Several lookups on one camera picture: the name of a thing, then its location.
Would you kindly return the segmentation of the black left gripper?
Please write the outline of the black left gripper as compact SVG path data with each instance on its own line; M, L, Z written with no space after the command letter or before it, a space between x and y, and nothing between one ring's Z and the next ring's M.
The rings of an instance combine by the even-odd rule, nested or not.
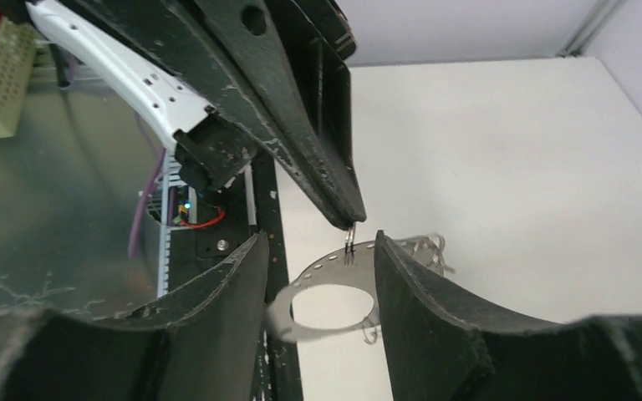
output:
M332 225L365 221L354 170L357 43L335 1L69 1L181 79L290 175Z

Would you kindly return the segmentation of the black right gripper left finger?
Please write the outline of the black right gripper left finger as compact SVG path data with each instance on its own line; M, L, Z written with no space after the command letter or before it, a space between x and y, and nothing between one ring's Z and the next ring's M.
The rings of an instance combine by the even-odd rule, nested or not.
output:
M255 234L126 317L0 309L0 400L249 400L268 261Z

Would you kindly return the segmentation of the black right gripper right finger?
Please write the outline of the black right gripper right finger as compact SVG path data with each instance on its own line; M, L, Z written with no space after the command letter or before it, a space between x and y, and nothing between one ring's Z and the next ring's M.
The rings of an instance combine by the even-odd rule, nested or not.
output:
M396 400L642 400L642 315L529 317L430 271L383 231L374 274Z

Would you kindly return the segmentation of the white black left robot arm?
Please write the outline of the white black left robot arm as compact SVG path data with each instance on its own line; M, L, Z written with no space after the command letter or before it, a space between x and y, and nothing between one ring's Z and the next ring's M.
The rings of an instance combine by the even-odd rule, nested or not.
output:
M176 154L187 184L217 190L270 154L327 221L366 211L354 172L357 45L334 1L0 1L97 73Z

